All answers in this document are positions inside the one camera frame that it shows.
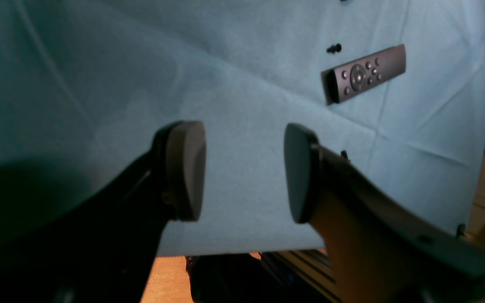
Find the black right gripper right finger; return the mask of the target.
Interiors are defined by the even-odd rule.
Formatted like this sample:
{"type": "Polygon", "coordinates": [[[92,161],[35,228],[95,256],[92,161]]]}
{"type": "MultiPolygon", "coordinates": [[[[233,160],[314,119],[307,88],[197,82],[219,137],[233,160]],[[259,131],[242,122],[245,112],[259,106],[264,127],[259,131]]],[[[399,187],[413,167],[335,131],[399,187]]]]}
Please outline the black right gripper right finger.
{"type": "Polygon", "coordinates": [[[416,217],[299,123],[284,134],[291,215],[325,243],[345,303],[485,303],[485,250],[416,217]]]}

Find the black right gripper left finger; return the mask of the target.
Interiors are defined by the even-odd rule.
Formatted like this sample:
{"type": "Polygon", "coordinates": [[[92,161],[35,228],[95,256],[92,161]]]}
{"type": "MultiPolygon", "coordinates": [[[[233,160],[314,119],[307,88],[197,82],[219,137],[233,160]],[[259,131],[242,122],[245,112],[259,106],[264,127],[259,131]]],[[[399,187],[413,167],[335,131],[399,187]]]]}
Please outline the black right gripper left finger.
{"type": "Polygon", "coordinates": [[[168,222],[200,218],[206,154],[202,121],[156,131],[102,190],[0,245],[0,303],[139,303],[168,222]]]}

